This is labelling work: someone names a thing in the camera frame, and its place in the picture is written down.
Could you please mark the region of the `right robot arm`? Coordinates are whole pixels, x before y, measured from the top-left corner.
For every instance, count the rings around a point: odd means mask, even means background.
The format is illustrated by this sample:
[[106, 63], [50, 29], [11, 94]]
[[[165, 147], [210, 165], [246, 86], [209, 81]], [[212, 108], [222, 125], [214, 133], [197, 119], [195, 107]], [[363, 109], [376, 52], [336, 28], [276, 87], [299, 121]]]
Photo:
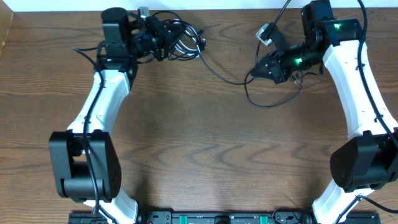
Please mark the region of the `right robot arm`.
[[348, 142], [331, 155], [328, 187], [295, 223], [377, 223], [378, 216], [353, 214], [352, 209], [397, 180], [397, 121], [368, 61], [368, 22], [337, 19], [329, 1], [312, 1], [300, 13], [301, 44], [288, 44], [276, 22], [258, 30], [259, 43], [275, 49], [256, 58], [249, 76], [278, 84], [303, 79], [314, 65], [328, 70], [345, 113]]

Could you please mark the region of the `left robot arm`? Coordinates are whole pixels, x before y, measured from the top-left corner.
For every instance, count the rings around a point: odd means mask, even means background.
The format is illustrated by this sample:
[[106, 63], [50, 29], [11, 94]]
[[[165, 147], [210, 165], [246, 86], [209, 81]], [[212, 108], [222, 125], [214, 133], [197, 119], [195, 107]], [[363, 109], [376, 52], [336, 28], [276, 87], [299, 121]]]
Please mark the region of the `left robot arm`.
[[68, 128], [49, 139], [53, 175], [59, 196], [92, 208], [85, 223], [136, 223], [138, 204], [121, 187], [111, 133], [138, 66], [167, 58], [185, 29], [181, 19], [161, 21], [146, 7], [109, 8], [101, 20], [104, 39], [90, 60], [90, 94]]

